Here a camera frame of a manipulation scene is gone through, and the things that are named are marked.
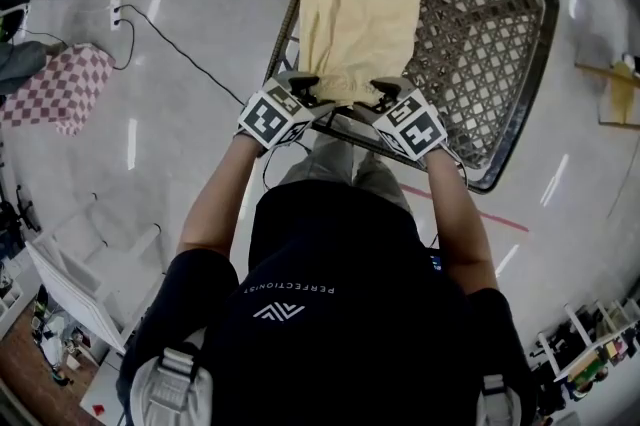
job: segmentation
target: white floor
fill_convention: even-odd
[[[155,3],[157,26],[246,98],[262,83],[289,0],[124,2],[143,11]],[[640,274],[640,158],[632,164],[639,135],[598,125],[603,82],[573,66],[578,47],[585,54],[595,42],[603,62],[630,46],[640,52],[634,46],[638,41],[631,40],[638,19],[626,0],[560,2],[551,56],[522,137],[497,189],[475,197],[483,212],[507,220],[487,219],[486,226],[496,266],[512,254],[499,282],[525,346],[562,317],[565,303],[619,298]],[[108,3],[34,2],[28,29],[69,42],[94,42],[121,65],[131,32],[128,26],[109,30]],[[85,129],[66,138],[51,125],[25,126],[3,129],[3,137],[7,158],[44,226],[87,193],[115,186],[119,191],[102,195],[110,205],[99,213],[102,224],[118,226],[107,234],[109,241],[126,246],[147,225],[158,223],[163,232],[157,249],[166,263],[189,206],[229,143],[239,108],[144,20],[130,10],[124,15],[136,26],[133,62],[114,73]],[[305,140],[312,136],[305,134]],[[275,184],[302,156],[296,146],[278,151],[268,182]],[[563,161],[555,191],[542,203]],[[256,166],[232,255],[241,277],[253,208],[263,194],[262,165]],[[393,168],[402,183],[428,191],[424,174],[397,164]],[[407,196],[429,243],[435,233],[431,202]],[[136,278],[128,273],[125,287]]]

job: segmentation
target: black t-shirt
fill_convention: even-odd
[[[434,252],[409,213],[373,194],[274,188],[257,206],[242,284],[214,252],[171,263],[125,356],[121,399],[138,367],[207,327],[197,363],[213,377],[216,424],[475,424],[482,376],[495,373],[529,424],[535,393],[506,299],[465,296]]]

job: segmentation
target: gray pants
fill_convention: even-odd
[[[305,179],[348,184],[378,195],[411,213],[400,185],[387,165],[369,152],[358,169],[353,171],[353,145],[326,134],[318,134],[313,151],[303,161],[293,165],[280,184]]]

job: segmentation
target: pink checkered cloth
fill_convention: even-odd
[[[74,136],[84,126],[115,60],[91,44],[65,49],[0,108],[0,126],[55,122]]]

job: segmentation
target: power outlet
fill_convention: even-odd
[[[122,5],[122,0],[111,0],[109,3],[109,15],[111,16],[111,31],[116,31],[120,29],[120,6]]]

